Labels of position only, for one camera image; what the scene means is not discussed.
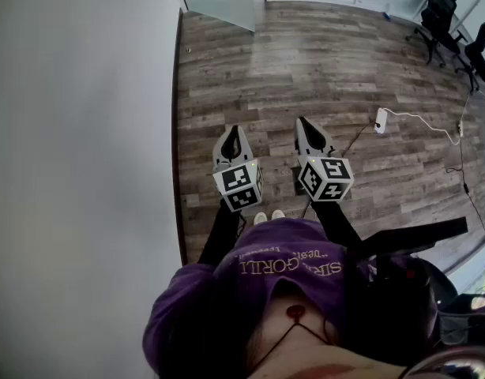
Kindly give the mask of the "person's right forearm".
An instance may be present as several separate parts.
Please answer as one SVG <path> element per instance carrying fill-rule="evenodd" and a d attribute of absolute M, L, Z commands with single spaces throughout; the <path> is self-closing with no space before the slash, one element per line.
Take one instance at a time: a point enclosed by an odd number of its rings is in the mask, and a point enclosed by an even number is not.
<path fill-rule="evenodd" d="M 363 241 L 340 206 L 333 201 L 316 201 L 312 203 L 312 207 L 323 226 L 327 239 L 345 247 L 350 256 L 359 256 Z"/>

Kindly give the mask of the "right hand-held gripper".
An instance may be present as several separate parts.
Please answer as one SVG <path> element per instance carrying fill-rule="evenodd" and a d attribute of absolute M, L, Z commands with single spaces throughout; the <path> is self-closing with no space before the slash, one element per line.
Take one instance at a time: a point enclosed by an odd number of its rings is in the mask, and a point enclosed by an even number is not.
<path fill-rule="evenodd" d="M 351 189 L 354 175 L 349 161 L 339 157 L 330 135 L 316 122 L 298 117 L 295 122 L 295 149 L 299 167 L 295 188 L 313 202 L 339 202 Z"/>

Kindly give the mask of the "white power strip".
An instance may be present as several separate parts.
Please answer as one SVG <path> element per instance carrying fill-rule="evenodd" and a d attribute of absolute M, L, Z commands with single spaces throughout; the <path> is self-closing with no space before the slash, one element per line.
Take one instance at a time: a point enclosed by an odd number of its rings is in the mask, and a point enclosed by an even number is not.
<path fill-rule="evenodd" d="M 374 130 L 376 133 L 383 134 L 385 132 L 385 126 L 387 122 L 388 112 L 385 108 L 380 107 L 376 114 L 374 122 Z"/>

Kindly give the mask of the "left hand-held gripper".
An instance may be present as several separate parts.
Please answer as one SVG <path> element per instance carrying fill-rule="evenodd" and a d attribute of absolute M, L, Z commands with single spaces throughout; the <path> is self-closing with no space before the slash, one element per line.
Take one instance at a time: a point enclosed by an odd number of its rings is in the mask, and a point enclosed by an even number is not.
<path fill-rule="evenodd" d="M 227 129 L 212 150 L 213 177 L 218 192 L 231 212 L 262 201 L 263 177 L 259 159 L 253 153 L 241 126 Z M 233 167 L 233 163 L 243 163 Z"/>

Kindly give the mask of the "person's left forearm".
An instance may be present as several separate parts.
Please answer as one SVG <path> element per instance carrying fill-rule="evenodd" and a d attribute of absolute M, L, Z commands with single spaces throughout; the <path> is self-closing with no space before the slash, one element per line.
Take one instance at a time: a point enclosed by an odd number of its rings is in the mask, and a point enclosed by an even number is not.
<path fill-rule="evenodd" d="M 217 266 L 224 259 L 236 244 L 240 220 L 240 213 L 232 212 L 222 199 L 199 264 Z"/>

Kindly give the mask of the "black office chair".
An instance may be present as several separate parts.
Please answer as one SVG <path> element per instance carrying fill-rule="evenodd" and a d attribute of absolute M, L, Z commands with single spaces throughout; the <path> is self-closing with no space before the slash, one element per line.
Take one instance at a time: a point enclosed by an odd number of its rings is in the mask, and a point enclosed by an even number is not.
<path fill-rule="evenodd" d="M 414 33 L 420 34 L 427 45 L 428 65 L 433 58 L 433 54 L 436 54 L 440 59 L 439 66 L 441 68 L 446 66 L 445 59 L 438 50 L 439 44 L 446 47 L 456 56 L 459 56 L 461 54 L 461 50 L 458 46 L 458 42 L 461 39 L 463 39 L 465 42 L 468 41 L 461 31 L 458 32 L 458 36 L 456 38 L 453 38 L 449 34 L 449 29 L 456 8 L 457 0 L 427 0 L 427 7 L 421 12 L 421 25 L 430 33 L 430 38 L 423 33 L 421 28 L 415 28 Z"/>
<path fill-rule="evenodd" d="M 485 83 L 485 58 L 483 52 L 485 50 L 485 22 L 480 27 L 475 40 L 464 48 L 464 55 L 468 60 L 466 63 L 460 55 L 457 59 L 461 62 L 462 67 L 456 68 L 455 72 L 459 71 L 466 73 L 470 81 L 470 94 L 474 91 L 479 91 L 479 82 L 476 79 L 478 75 Z"/>

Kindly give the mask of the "purple printed shirt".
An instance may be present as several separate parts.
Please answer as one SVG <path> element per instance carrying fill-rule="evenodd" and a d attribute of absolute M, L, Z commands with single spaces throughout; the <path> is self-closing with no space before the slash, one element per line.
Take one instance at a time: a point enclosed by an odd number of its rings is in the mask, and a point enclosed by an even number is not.
<path fill-rule="evenodd" d="M 159 379 L 398 379 L 426 354 L 436 311 L 427 292 L 369 299 L 368 275 L 319 223 L 260 223 L 217 266 L 175 273 L 145 358 Z"/>

